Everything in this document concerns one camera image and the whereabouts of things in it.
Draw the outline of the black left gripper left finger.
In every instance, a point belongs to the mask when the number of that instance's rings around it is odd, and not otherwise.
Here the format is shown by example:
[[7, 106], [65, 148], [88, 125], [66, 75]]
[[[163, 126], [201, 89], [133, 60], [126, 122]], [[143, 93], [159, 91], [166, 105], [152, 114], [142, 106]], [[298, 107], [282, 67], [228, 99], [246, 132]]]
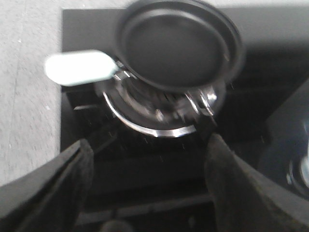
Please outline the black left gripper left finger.
[[94, 152], [86, 139], [0, 188], [2, 232], [70, 232], [91, 187]]

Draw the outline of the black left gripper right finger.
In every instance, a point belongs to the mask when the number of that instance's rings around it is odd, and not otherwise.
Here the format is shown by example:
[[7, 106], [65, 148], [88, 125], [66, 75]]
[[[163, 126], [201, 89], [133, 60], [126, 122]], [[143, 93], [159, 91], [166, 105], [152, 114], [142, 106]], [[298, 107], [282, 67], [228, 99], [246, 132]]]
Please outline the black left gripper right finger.
[[208, 141], [204, 176], [219, 232], [307, 232], [309, 202], [266, 178], [223, 138]]

